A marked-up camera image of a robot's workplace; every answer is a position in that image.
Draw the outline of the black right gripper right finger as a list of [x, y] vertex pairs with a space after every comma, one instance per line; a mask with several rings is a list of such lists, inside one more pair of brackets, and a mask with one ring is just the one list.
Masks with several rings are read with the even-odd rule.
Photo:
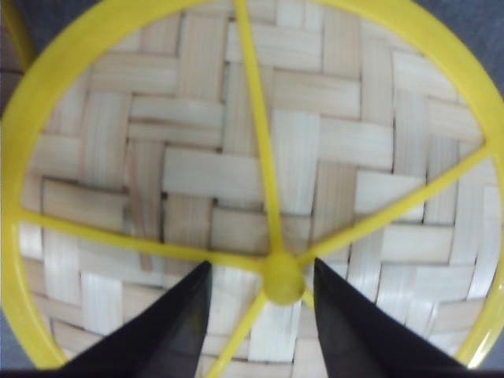
[[318, 339], [329, 377], [467, 377], [452, 357], [389, 317], [322, 260], [314, 264]]

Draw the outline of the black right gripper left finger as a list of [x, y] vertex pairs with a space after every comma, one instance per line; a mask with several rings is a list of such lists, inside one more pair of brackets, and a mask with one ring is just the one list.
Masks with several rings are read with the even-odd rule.
[[58, 373], [62, 377], [195, 376], [208, 325], [211, 281], [211, 264], [203, 262]]

